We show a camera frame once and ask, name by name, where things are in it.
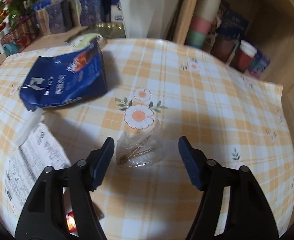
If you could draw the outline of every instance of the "plaid pattern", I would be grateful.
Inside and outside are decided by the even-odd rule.
[[[29,117],[17,88],[38,56],[68,52],[71,48],[63,46],[15,54],[0,67],[0,218],[12,233],[18,217],[7,201],[4,165],[14,151],[15,134]],[[115,97],[126,97],[135,107],[153,102],[166,153],[162,162],[142,170],[120,171],[113,158],[102,186],[91,193],[105,215],[101,224],[108,239],[185,239],[202,193],[191,185],[178,153],[182,135],[223,166],[249,166],[280,234],[285,232],[294,203],[294,153],[281,86],[165,41],[110,40],[103,53],[110,91],[96,100],[47,110],[45,123],[74,163],[101,147],[107,136],[116,141],[124,129],[138,132],[129,126],[146,125],[125,121],[126,111],[120,111]],[[228,195],[225,188],[217,234],[224,229]]]

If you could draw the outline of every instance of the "table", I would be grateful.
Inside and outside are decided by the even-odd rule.
[[[61,46],[15,54],[0,67],[0,218],[12,233],[18,217],[8,205],[4,167],[15,149],[15,133],[30,115],[18,88],[38,56],[70,51]],[[160,120],[164,160],[124,171],[113,157],[102,186],[91,194],[105,215],[101,224],[108,239],[185,239],[202,194],[191,185],[178,153],[182,135],[223,166],[249,166],[279,233],[285,232],[294,204],[294,153],[282,86],[246,77],[200,50],[160,40],[109,40],[103,56],[109,92],[48,110],[45,123],[74,163],[100,148],[107,136],[117,141],[124,130],[137,133]],[[125,97],[132,105],[121,111],[116,98]],[[144,118],[135,118],[135,111]],[[216,233],[224,229],[228,194],[225,188]]]

